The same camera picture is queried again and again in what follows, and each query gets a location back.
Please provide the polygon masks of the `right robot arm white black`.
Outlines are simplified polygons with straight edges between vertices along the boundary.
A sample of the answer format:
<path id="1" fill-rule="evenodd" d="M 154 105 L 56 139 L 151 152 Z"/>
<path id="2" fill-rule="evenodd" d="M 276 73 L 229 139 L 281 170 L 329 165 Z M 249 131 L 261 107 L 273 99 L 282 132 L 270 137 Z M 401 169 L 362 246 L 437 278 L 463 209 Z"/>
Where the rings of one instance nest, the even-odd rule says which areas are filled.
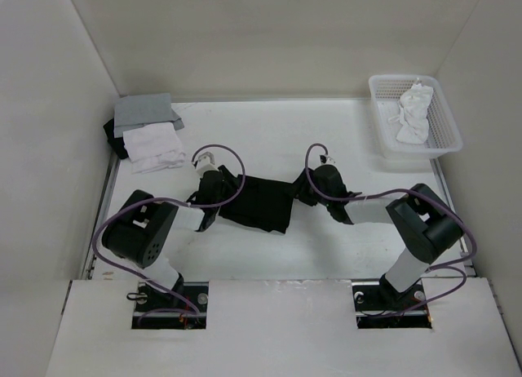
<path id="1" fill-rule="evenodd" d="M 378 298 L 397 308 L 408 291 L 446 250 L 462 236 L 462 228 L 443 210 L 446 205 L 425 184 L 413 186 L 414 194 L 361 199 L 347 190 L 337 168 L 321 165 L 302 171 L 290 187 L 290 195 L 308 206 L 324 206 L 330 216 L 346 225 L 390 224 L 405 244 L 397 261 L 379 280 Z"/>

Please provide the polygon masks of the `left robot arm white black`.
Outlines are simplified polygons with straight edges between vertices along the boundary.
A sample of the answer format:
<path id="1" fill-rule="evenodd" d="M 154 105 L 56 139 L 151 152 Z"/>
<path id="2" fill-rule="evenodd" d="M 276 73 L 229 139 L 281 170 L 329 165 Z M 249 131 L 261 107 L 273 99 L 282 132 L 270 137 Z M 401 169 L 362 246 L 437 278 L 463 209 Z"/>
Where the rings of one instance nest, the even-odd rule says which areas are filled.
<path id="1" fill-rule="evenodd" d="M 163 252 L 170 231 L 206 231 L 221 206 L 238 197 L 246 183 L 244 174 L 234 176 L 225 166 L 204 166 L 197 173 L 198 190 L 180 204 L 135 190 L 101 236 L 102 246 L 133 264 L 137 276 L 155 290 L 157 303 L 168 311 L 182 304 L 184 287 L 183 275 Z"/>

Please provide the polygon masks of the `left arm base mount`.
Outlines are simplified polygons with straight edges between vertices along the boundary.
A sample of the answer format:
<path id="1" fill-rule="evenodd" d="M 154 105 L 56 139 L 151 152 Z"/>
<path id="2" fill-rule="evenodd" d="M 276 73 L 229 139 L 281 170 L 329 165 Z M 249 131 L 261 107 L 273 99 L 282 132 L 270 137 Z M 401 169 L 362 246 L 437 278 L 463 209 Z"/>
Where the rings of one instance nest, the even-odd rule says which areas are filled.
<path id="1" fill-rule="evenodd" d="M 135 330 L 204 330 L 209 306 L 208 282 L 185 282 L 181 295 L 194 304 L 199 313 L 184 301 L 140 282 L 126 299 L 134 303 L 131 328 Z"/>

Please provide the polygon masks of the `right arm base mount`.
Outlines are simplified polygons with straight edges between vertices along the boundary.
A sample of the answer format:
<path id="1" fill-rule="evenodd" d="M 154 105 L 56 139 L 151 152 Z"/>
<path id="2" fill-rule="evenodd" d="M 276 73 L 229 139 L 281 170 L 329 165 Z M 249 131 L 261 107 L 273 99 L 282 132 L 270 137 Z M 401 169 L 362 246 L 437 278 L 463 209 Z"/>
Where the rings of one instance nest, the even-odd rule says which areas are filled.
<path id="1" fill-rule="evenodd" d="M 404 312 L 426 299 L 421 281 L 399 299 L 387 299 L 378 282 L 353 282 L 352 293 L 359 329 L 431 329 L 426 305 Z"/>

